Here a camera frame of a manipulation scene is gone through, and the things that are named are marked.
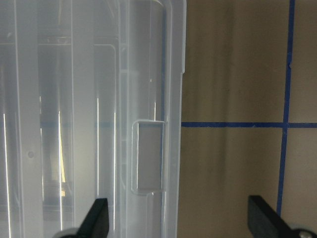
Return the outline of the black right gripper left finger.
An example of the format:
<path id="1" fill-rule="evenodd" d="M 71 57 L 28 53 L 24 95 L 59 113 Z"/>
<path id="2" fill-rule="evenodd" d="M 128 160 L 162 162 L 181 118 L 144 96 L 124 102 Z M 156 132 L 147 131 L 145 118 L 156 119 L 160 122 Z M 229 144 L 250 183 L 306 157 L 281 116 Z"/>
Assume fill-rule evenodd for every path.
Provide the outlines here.
<path id="1" fill-rule="evenodd" d="M 79 227 L 77 238 L 106 238 L 109 233 L 109 213 L 106 198 L 97 198 Z"/>

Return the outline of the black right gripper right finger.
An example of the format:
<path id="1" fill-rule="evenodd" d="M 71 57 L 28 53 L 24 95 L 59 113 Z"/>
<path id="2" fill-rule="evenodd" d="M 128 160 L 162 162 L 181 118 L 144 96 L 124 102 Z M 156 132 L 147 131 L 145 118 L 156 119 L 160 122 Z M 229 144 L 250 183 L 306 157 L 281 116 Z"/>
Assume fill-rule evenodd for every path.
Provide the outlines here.
<path id="1" fill-rule="evenodd" d="M 254 238 L 299 237 L 259 195 L 248 197 L 248 228 Z"/>

